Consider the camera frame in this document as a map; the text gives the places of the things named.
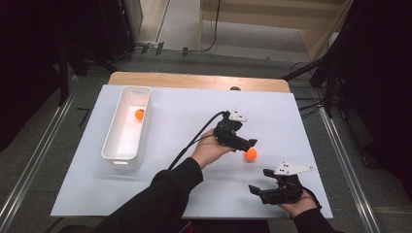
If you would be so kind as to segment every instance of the black sleeve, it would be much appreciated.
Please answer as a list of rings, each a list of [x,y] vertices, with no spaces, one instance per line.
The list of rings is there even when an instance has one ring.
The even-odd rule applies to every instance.
[[[168,232],[179,221],[189,194],[203,175],[191,157],[172,171],[157,173],[151,185],[103,219],[95,232]]]
[[[319,209],[305,211],[294,219],[299,233],[331,233],[335,231],[321,214]]]

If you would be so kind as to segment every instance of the white plastic bin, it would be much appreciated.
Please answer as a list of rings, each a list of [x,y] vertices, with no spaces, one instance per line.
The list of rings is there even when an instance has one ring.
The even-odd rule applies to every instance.
[[[152,113],[151,91],[125,86],[112,119],[102,156],[117,169],[138,169],[142,163]],[[135,113],[144,110],[143,119]]]

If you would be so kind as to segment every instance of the ping pong ball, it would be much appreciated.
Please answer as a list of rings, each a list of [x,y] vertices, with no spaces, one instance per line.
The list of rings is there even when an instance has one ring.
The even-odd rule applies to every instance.
[[[142,109],[137,110],[136,113],[134,113],[134,115],[136,116],[136,118],[137,118],[139,121],[142,121],[143,116],[145,115],[145,111],[142,110]]]
[[[248,151],[245,152],[245,158],[249,162],[254,161],[255,158],[257,158],[257,156],[258,156],[258,153],[254,148],[249,148]]]

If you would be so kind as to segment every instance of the gray carpet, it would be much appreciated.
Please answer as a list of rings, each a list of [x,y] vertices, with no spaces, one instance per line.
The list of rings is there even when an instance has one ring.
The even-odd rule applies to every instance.
[[[123,71],[167,72],[180,74],[222,75],[254,78],[279,78],[291,71],[292,63],[257,60],[190,53],[182,57],[180,53],[164,51],[155,56],[154,50],[140,54],[136,52],[114,64]],[[103,68],[88,63],[89,72],[80,78],[80,87],[75,93],[67,116],[51,143],[47,156],[30,186],[8,232],[45,232],[56,218],[50,217],[52,205],[70,166],[86,123],[80,125],[85,111],[92,109],[100,88],[107,83],[110,73]],[[310,74],[290,82],[295,97],[315,97],[309,87]],[[39,113],[23,128],[12,145],[0,152],[0,198],[4,201],[13,188],[37,143],[47,128],[58,102],[58,91],[51,96]],[[312,101],[297,101],[303,106]],[[383,170],[370,170],[361,162],[361,153],[351,135],[348,125],[335,113],[335,123],[353,166],[359,175],[362,187],[373,208],[383,232],[409,232],[412,228],[410,212],[396,214],[394,210],[411,207],[398,180]],[[331,224],[345,232],[365,232],[360,214],[340,169],[330,138],[319,112],[303,120],[309,142],[318,163],[330,206],[334,214]],[[93,226],[98,217],[65,218],[52,232],[65,225],[86,224]],[[270,219],[272,232],[296,232],[290,219]]]

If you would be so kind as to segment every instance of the hand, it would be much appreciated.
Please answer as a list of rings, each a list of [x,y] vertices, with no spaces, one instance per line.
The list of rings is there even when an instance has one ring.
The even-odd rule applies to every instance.
[[[199,164],[201,169],[215,162],[225,153],[233,151],[233,148],[222,146],[218,143],[213,136],[213,129],[204,133],[200,138],[203,139],[197,143],[191,157]]]
[[[313,197],[309,195],[309,193],[307,193],[305,190],[303,190],[300,199],[296,203],[280,204],[279,206],[285,211],[287,211],[292,218],[295,218],[296,216],[302,214],[305,211],[318,208]]]

